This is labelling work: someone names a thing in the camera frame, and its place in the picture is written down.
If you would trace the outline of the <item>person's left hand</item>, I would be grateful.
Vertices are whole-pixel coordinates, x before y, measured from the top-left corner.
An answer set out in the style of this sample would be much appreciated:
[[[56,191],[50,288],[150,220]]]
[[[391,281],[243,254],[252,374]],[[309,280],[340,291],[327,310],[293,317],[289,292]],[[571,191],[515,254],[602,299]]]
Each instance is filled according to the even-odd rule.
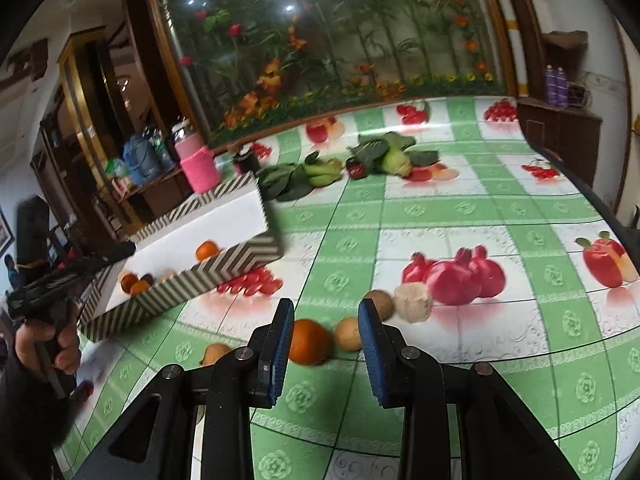
[[[63,328],[55,328],[39,320],[23,323],[15,333],[14,348],[24,367],[42,379],[46,378],[49,370],[75,374],[81,358],[77,317],[76,304],[68,304]]]

